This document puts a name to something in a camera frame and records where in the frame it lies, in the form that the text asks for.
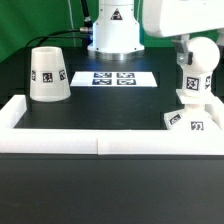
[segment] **upside-down cup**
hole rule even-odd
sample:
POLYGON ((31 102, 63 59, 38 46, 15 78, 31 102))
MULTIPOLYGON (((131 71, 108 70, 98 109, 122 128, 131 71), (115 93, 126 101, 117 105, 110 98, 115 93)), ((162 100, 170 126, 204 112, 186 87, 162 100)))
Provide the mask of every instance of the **upside-down cup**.
POLYGON ((59 47, 32 49, 30 97, 41 102, 54 102, 71 95, 62 50, 59 47))

